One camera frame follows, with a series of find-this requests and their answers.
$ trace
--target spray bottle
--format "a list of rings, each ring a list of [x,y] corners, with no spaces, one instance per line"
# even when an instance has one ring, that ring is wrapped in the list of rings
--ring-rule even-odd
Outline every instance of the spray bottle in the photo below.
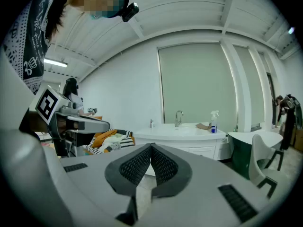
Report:
[[[212,133],[217,133],[217,127],[218,127],[218,118],[217,115],[219,116],[219,110],[212,111],[211,114],[212,116]]]

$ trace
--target cabinet drawer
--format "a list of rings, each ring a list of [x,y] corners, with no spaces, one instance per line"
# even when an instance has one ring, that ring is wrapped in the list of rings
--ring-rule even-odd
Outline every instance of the cabinet drawer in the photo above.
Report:
[[[180,148],[176,148],[176,149],[180,149],[180,150],[183,150],[183,151],[186,151],[186,152],[189,152],[189,148],[186,148],[186,147],[180,147]]]
[[[215,147],[189,148],[189,152],[204,157],[214,158]]]

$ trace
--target floor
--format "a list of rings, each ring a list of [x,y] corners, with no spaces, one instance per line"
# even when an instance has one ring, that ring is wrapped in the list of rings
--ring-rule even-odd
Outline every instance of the floor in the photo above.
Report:
[[[288,150],[284,151],[281,172],[283,172],[291,182],[295,181],[298,174],[300,173],[302,160],[303,153],[294,149],[293,147],[289,147]],[[269,168],[277,169],[278,162],[279,156],[275,158]],[[230,162],[227,162],[225,164],[231,168]],[[152,189],[156,186],[156,178],[150,175],[145,175],[139,183],[136,189],[136,201],[139,219],[150,206]]]

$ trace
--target fluorescent light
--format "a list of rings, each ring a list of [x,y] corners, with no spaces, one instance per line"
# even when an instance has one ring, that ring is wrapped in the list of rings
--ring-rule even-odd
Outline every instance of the fluorescent light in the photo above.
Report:
[[[67,64],[64,62],[59,62],[59,61],[54,61],[54,60],[49,60],[49,59],[44,59],[44,63],[49,63],[49,64],[56,65],[56,66],[67,67]]]
[[[288,31],[288,33],[291,35],[294,32],[294,27],[291,27]]]

